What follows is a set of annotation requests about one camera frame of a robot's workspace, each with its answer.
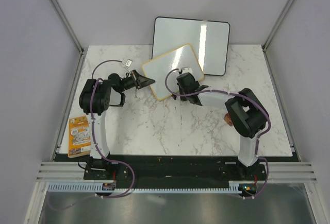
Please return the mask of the small yellow-framed whiteboard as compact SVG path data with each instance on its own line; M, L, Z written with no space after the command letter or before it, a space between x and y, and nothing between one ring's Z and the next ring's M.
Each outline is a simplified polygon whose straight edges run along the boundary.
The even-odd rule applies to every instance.
M191 74L195 80L201 81L204 79L204 72L190 44L185 44L143 63L142 71L145 77L155 80L155 83L151 84L150 87L155 98L162 101L171 96L166 85L173 92L179 91L176 81L178 72L172 72L170 75L168 73L176 68L181 70L187 67L191 69Z

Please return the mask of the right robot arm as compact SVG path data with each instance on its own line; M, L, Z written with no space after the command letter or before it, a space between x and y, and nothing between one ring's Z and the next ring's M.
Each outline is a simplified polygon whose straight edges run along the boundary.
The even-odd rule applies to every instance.
M240 164L236 166L236 173L241 179L249 179L255 173L253 165L257 162L259 138L269 121L269 114L257 96L249 88L238 93L213 90L207 85L200 85L188 72L179 73L176 81L181 100L227 111L233 127L240 135Z

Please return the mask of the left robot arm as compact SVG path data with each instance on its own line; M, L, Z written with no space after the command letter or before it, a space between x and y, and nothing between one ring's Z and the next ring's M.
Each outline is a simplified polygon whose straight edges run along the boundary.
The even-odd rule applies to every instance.
M124 91L140 90L155 83L154 79L140 75L136 70L124 78L112 73L107 79L88 79L79 97L79 106L87 115L91 133L91 152L93 159L104 159L110 155L106 139L106 111L109 107L123 107Z

